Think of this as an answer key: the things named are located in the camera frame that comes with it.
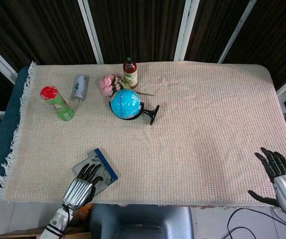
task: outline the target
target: floor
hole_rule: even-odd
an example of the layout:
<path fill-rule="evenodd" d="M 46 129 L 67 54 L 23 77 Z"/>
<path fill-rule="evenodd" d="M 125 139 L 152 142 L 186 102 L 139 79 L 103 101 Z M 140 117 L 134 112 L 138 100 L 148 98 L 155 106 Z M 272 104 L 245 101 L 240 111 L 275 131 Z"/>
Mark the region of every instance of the floor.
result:
<path fill-rule="evenodd" d="M 279 102 L 285 113 L 284 101 L 286 91 L 279 96 Z M 24 230 L 46 226 L 61 203 L 7 203 L 0 202 L 0 234 L 15 230 Z M 250 209 L 273 215 L 270 207 L 250 207 Z M 192 219 L 195 239 L 221 239 L 227 234 L 227 222 L 236 208 L 192 208 Z M 279 209 L 275 212 L 286 221 L 286 214 Z M 230 222 L 230 229 L 247 227 L 258 239 L 286 239 L 286 226 L 248 210 L 240 210 Z M 245 229 L 233 232 L 234 239 L 252 239 Z"/>

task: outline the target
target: silver can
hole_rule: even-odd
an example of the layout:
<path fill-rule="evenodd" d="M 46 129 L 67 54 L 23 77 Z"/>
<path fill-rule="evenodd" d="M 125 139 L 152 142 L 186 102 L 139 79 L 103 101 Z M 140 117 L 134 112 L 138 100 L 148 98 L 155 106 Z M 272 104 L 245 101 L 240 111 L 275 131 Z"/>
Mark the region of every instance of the silver can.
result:
<path fill-rule="evenodd" d="M 77 75 L 72 91 L 72 100 L 81 102 L 85 98 L 88 80 L 84 75 Z"/>

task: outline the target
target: beige knitted blanket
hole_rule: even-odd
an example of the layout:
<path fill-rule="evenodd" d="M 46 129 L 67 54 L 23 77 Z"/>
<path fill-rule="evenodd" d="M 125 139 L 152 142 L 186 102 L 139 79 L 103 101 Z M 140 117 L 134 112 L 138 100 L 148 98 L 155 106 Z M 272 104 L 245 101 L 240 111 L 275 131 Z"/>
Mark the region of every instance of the beige knitted blanket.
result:
<path fill-rule="evenodd" d="M 146 115 L 114 116 L 98 81 L 122 76 L 122 65 L 31 65 L 0 198 L 60 202 L 72 167 L 99 148 L 119 180 L 96 203 L 261 205 L 247 190 L 274 197 L 260 161 L 263 146 L 286 157 L 286 124 L 268 71 L 258 65 L 197 62 L 138 64 L 137 91 L 147 109 L 160 104 L 152 126 Z M 75 77 L 86 75 L 86 100 L 70 100 Z M 56 86 L 75 110 L 60 120 L 40 98 Z"/>

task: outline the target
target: brown glass bottle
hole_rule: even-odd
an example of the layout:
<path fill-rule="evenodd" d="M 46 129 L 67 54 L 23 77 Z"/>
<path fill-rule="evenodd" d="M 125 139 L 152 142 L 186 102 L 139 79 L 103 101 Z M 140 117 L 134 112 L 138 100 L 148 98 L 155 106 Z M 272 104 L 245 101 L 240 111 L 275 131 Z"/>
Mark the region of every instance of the brown glass bottle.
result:
<path fill-rule="evenodd" d="M 123 64 L 124 77 L 131 88 L 135 88 L 138 84 L 137 66 L 131 57 L 127 57 Z"/>

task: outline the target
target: cardboard box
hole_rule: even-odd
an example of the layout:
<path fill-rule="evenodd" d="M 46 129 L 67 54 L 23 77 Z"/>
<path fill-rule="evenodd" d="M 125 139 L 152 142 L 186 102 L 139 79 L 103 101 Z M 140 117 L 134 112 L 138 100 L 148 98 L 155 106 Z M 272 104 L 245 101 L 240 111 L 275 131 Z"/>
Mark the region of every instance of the cardboard box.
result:
<path fill-rule="evenodd" d="M 83 227 L 68 227 L 62 239 L 91 239 L 91 233 L 85 232 Z M 44 228 L 35 228 L 0 234 L 0 239 L 36 239 Z"/>

